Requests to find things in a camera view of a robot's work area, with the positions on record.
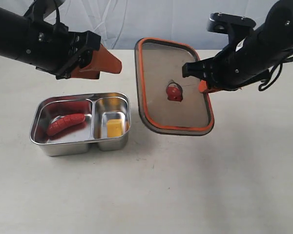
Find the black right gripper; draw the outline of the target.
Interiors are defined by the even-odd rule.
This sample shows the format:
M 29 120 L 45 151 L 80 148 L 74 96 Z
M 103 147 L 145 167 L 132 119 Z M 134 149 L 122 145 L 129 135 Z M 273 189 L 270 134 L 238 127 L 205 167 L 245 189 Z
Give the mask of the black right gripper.
M 270 81 L 270 40 L 262 36 L 230 37 L 229 43 L 212 58 L 187 62 L 182 76 L 200 79 L 198 90 L 235 91 L 256 82 Z

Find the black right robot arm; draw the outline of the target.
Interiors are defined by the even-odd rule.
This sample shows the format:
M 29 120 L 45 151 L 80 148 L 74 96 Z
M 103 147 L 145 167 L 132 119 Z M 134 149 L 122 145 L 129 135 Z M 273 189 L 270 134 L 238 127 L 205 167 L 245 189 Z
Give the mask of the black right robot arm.
M 250 18 L 220 12 L 209 20 L 208 31 L 228 35 L 228 44 L 214 57 L 182 67 L 183 77 L 205 81 L 208 92 L 236 91 L 256 82 L 263 91 L 277 67 L 293 62 L 293 0 L 277 1 L 259 27 Z

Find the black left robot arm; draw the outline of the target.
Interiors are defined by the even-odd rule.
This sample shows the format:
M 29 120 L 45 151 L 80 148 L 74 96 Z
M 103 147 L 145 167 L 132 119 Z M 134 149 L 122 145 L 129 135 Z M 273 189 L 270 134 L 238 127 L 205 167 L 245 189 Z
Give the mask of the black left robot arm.
M 101 43 L 101 36 L 72 32 L 60 20 L 62 0 L 35 0 L 20 16 L 0 7 L 0 56 L 14 59 L 56 79 L 99 79 L 119 74 L 121 61 Z

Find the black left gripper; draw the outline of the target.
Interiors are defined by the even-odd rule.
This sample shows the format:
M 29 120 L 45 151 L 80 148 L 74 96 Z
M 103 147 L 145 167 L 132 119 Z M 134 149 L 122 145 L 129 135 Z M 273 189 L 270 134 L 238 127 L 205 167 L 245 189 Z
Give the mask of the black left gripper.
M 34 46 L 37 70 L 50 73 L 56 79 L 99 79 L 100 72 L 119 74 L 122 71 L 122 62 L 101 44 L 98 34 L 89 30 L 69 31 L 61 22 L 35 22 L 34 27 L 37 29 Z

